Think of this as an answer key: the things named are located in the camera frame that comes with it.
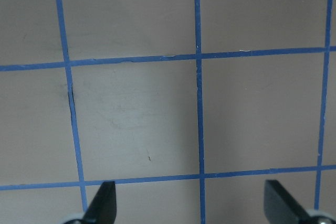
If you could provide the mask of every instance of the blue grid line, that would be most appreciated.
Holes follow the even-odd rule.
[[[82,208],[83,208],[83,211],[86,211],[88,204],[87,204],[86,189],[85,189],[85,184],[84,184],[84,173],[83,173],[83,165],[82,165],[82,158],[81,158],[81,152],[80,152],[75,101],[74,101],[74,95],[72,91],[72,74],[71,74],[70,58],[68,54],[68,42],[67,42],[67,34],[65,30],[62,0],[56,0],[56,5],[57,5],[58,24],[59,24],[60,38],[61,38],[61,44],[62,44],[63,58],[65,62],[65,71],[66,71],[66,77],[67,77],[68,97],[69,97],[69,106],[70,106],[70,113],[71,113],[71,127],[72,127],[72,135],[74,139],[75,155],[76,155],[76,161],[77,161],[77,171],[78,171],[79,187],[80,187],[80,193],[81,193],[81,199],[82,199]]]
[[[43,189],[79,186],[79,182],[59,182],[59,183],[41,183],[41,184],[24,184],[24,185],[6,185],[0,186],[0,191],[6,190],[23,190],[23,189]]]
[[[319,209],[320,204],[320,190],[321,190],[321,169],[323,161],[323,138],[324,138],[324,124],[325,124],[325,109],[327,105],[327,88],[328,88],[328,67],[329,67],[329,52],[330,52],[330,27],[331,27],[331,13],[332,0],[327,0],[327,17],[325,21],[325,48],[324,63],[323,63],[323,77],[322,77],[322,93],[321,93],[321,112],[320,112],[320,131],[318,144],[318,158],[317,158],[317,172],[315,185],[315,199],[314,208]]]
[[[197,83],[197,128],[198,161],[200,171],[199,203],[201,224],[205,224],[205,179],[204,179],[204,138],[203,138],[203,94],[202,94],[202,33],[201,0],[194,0],[195,7],[195,46],[196,46],[196,83]]]
[[[330,51],[336,51],[336,46],[331,47]],[[171,60],[195,60],[195,59],[218,59],[218,58],[236,58],[236,57],[256,57],[256,56],[272,56],[272,55],[287,55],[287,54],[313,54],[325,52],[323,47],[311,48],[284,48],[284,49],[267,49],[255,51],[236,51],[236,52],[214,52],[207,54],[190,54],[190,55],[175,55],[175,56],[140,56],[140,57],[124,57],[124,58],[106,58],[106,59],[84,59],[84,60],[69,60],[72,67],[90,66],[102,64],[118,64],[123,62],[156,62],[156,61],[171,61]],[[0,65],[0,71],[19,71],[19,70],[35,70],[49,68],[63,68],[64,62],[37,63],[25,65]]]
[[[174,176],[161,176],[161,177],[143,177],[143,178],[122,178],[113,179],[116,184],[134,184],[134,183],[147,183],[147,182],[163,182],[163,181],[174,181],[174,180],[187,180],[187,179],[199,179],[199,174],[190,175],[174,175]],[[92,180],[86,181],[86,186],[99,186],[106,180]]]
[[[50,69],[50,68],[63,68],[64,62],[51,62],[51,63],[37,63],[26,65],[3,65],[0,66],[0,71],[21,71],[21,70],[36,70],[36,69]]]
[[[304,167],[289,167],[289,168],[271,168],[262,170],[244,170],[238,172],[224,172],[224,173],[208,173],[208,174],[190,174],[190,175],[172,175],[172,176],[159,176],[159,177],[140,177],[140,178],[123,178],[112,179],[116,184],[134,184],[134,183],[147,183],[147,182],[163,182],[175,180],[188,180],[188,179],[209,179],[209,178],[227,178],[239,176],[253,176],[253,175],[270,175],[282,173],[302,173],[314,172],[320,170],[335,170],[336,165],[322,165],[318,166],[304,166]],[[85,181],[85,186],[99,186],[106,180],[90,180]],[[0,191],[5,190],[21,190],[21,189],[40,189],[40,188],[58,188],[58,187],[75,187],[80,186],[80,182],[59,182],[59,183],[41,183],[41,184],[24,184],[24,185],[3,185],[0,186]]]

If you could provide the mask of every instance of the blue tape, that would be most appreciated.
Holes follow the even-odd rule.
[[[8,185],[0,186],[0,191],[5,190],[23,190],[23,189],[41,189],[41,188],[58,188],[79,186],[79,182],[60,182],[60,183],[43,183],[43,184],[27,184],[27,185]]]
[[[0,66],[0,71],[21,71],[21,70],[63,68],[64,66],[65,66],[64,62],[37,63],[26,65],[6,65],[6,66]]]
[[[323,161],[323,141],[324,141],[324,125],[325,125],[325,108],[327,106],[327,90],[328,90],[328,67],[329,67],[329,52],[330,52],[330,27],[332,14],[332,0],[327,0],[327,17],[325,21],[325,48],[324,63],[323,63],[323,77],[322,77],[322,94],[321,94],[321,113],[320,113],[320,131],[318,144],[318,158],[315,185],[315,199],[314,208],[319,209],[320,205],[320,191],[321,191],[321,166]]]
[[[197,83],[197,117],[198,117],[198,160],[199,160],[199,203],[201,224],[206,222],[205,180],[204,180],[204,137],[203,137],[203,94],[202,94],[202,33],[201,0],[194,0],[195,6],[195,44],[196,44],[196,83]]]
[[[279,173],[300,173],[300,172],[313,172],[316,170],[317,170],[316,166],[271,168],[263,170],[244,170],[240,172],[210,173],[205,174],[205,178],[227,178],[237,176],[267,175],[267,174],[279,174]]]
[[[116,184],[133,184],[133,183],[147,183],[147,182],[161,182],[161,181],[172,181],[172,180],[186,180],[186,179],[199,179],[199,174],[190,175],[174,175],[174,176],[161,176],[161,177],[145,177],[145,178],[123,178],[115,179]],[[93,180],[86,181],[86,186],[98,186],[101,185],[106,180]]]
[[[330,47],[330,51],[336,51],[335,47]],[[108,59],[85,59],[85,60],[67,60],[72,67],[102,65],[102,64],[118,64],[123,62],[156,62],[156,61],[171,61],[171,60],[195,60],[195,59],[218,59],[218,58],[235,58],[235,57],[256,57],[256,56],[272,56],[272,55],[287,55],[287,54],[311,54],[325,52],[323,47],[312,48],[287,48],[287,49],[272,49],[272,50],[257,50],[257,51],[238,51],[238,52],[215,52],[208,54],[191,54],[191,55],[176,55],[176,56],[141,56],[141,57],[125,57],[125,58],[108,58]],[[65,67],[64,62],[38,63],[26,65],[7,65],[0,66],[0,71],[16,71],[16,70],[34,70],[48,68]]]
[[[84,186],[99,186],[104,181],[115,181],[116,184],[133,184],[147,182],[162,182],[173,180],[187,179],[207,179],[207,178],[225,178],[236,176],[251,176],[265,174],[280,174],[280,173],[302,173],[314,172],[320,170],[336,170],[336,165],[305,166],[305,167],[290,167],[290,168],[271,168],[263,170],[244,170],[240,172],[225,172],[225,173],[208,173],[208,174],[189,174],[189,175],[172,175],[159,177],[142,177],[142,178],[123,178],[112,180],[91,180],[84,181]],[[0,186],[0,190],[19,190],[19,189],[37,189],[37,188],[57,188],[57,187],[73,187],[80,186],[81,182],[59,182],[59,183],[42,183],[42,184],[26,184],[26,185],[4,185]]]
[[[78,135],[78,127],[77,127],[77,119],[76,119],[76,109],[75,109],[74,95],[72,92],[72,74],[71,74],[70,58],[68,55],[68,42],[67,42],[67,34],[66,34],[66,29],[65,29],[62,0],[56,0],[56,5],[57,5],[58,24],[59,24],[59,32],[60,32],[60,37],[61,37],[63,58],[65,62],[65,70],[66,70],[66,76],[67,76],[68,97],[69,97],[69,106],[70,106],[70,113],[71,113],[71,126],[72,126],[72,135],[74,139],[75,154],[76,154],[76,161],[77,161],[79,187],[80,187],[83,211],[86,211],[88,204],[87,204],[87,198],[86,198],[83,165],[82,165],[82,158],[81,158],[81,152],[80,152],[79,135]]]
[[[175,55],[175,56],[140,56],[126,58],[109,58],[109,59],[85,59],[73,60],[71,66],[88,66],[101,64],[118,64],[123,62],[155,62],[155,61],[172,61],[172,60],[194,60],[196,55]]]
[[[201,40],[201,0],[195,1],[195,41],[196,41],[196,53],[202,53],[202,40]]]
[[[318,52],[325,52],[325,48],[308,47],[308,48],[268,49],[268,50],[256,50],[256,51],[215,52],[215,53],[202,54],[202,59],[254,57],[254,56],[271,56],[271,55],[288,55],[288,54],[313,54]]]

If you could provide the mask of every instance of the gray surface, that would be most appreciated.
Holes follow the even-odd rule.
[[[71,59],[195,53],[194,0],[63,0]]]
[[[309,172],[207,179],[206,223],[269,224],[263,210],[265,179],[279,180],[303,207],[312,209],[315,176]]]
[[[85,179],[198,173],[195,61],[72,72]]]
[[[323,47],[327,0],[201,0],[202,51]]]
[[[55,0],[0,0],[0,65],[63,61]]]
[[[323,55],[204,60],[206,172],[313,166]]]
[[[64,69],[0,79],[0,185],[78,180]]]
[[[321,178],[320,209],[336,217],[336,171],[325,170]]]
[[[117,218],[115,224],[200,222],[198,180],[116,185]],[[88,186],[91,201],[98,186]]]
[[[78,187],[0,191],[0,223],[59,224],[81,212]]]
[[[327,110],[325,116],[323,164],[336,164],[336,53],[330,53]]]

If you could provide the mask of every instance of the floor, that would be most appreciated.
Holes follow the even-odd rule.
[[[116,223],[336,216],[333,0],[0,0],[0,222],[117,183]]]

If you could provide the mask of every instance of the gray floor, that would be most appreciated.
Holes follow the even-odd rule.
[[[81,181],[56,1],[0,0],[0,222],[57,224],[82,211],[78,181],[90,202],[99,181],[119,179],[116,223],[201,223],[194,0],[63,0],[63,7],[74,65],[187,60],[71,67]],[[202,60],[206,223],[266,224],[269,178],[314,207],[326,13],[327,0],[201,0],[202,57],[211,58]],[[336,46],[334,22],[330,30],[328,46]],[[284,50],[211,55],[267,49]],[[60,63],[31,65],[52,62]],[[319,202],[333,215],[335,80],[331,52]],[[244,172],[258,170],[264,174]],[[243,173],[223,177],[230,172]]]

